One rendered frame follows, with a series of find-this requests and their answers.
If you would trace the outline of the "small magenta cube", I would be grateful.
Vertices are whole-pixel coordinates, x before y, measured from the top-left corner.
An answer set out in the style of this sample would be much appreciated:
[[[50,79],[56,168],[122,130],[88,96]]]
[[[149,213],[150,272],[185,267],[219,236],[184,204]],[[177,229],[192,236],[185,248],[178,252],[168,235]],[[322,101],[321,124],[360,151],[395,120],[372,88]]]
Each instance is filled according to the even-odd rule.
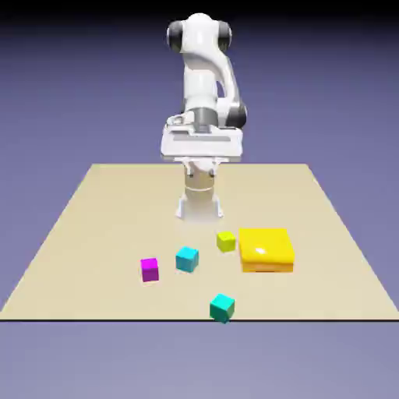
[[[147,283],[159,280],[159,268],[156,258],[141,259],[140,268],[143,282]]]

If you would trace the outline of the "small yellow-green cube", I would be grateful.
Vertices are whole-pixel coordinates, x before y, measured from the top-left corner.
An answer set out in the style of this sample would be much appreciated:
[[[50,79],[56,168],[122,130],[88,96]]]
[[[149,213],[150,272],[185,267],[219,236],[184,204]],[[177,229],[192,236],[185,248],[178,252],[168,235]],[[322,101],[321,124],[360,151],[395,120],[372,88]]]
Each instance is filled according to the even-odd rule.
[[[217,247],[222,252],[232,252],[236,247],[236,237],[231,231],[217,233]]]

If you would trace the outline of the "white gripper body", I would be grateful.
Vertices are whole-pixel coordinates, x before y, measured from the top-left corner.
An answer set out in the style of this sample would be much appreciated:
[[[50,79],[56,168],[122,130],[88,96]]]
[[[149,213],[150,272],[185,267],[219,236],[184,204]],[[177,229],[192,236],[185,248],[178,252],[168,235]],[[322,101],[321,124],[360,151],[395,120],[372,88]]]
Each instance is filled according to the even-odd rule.
[[[192,125],[166,125],[161,138],[161,155],[165,160],[216,158],[239,161],[243,153],[241,129],[217,128],[195,132]]]

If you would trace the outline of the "large yellow box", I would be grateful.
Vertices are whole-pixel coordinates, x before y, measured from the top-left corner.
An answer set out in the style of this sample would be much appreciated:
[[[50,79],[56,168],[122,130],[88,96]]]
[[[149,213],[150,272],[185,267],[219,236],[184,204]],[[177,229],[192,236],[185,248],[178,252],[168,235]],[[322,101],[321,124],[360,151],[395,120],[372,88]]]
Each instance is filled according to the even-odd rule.
[[[285,228],[239,228],[242,270],[247,273],[291,273],[295,252]]]

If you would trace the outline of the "small teal cube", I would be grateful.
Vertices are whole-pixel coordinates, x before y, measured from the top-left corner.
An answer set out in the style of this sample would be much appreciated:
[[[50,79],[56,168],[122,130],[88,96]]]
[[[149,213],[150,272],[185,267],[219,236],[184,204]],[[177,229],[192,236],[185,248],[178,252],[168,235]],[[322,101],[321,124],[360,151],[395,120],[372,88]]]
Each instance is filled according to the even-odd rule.
[[[217,294],[210,302],[210,317],[220,323],[227,323],[235,312],[235,300],[224,294]]]

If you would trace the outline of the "small cyan cube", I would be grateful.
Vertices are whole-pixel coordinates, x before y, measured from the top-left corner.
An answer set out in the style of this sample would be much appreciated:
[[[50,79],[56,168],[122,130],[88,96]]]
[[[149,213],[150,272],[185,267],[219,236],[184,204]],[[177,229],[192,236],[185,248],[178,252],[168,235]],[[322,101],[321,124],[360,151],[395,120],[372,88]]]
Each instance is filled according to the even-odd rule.
[[[192,273],[199,264],[199,250],[183,246],[176,253],[175,265],[178,270]]]

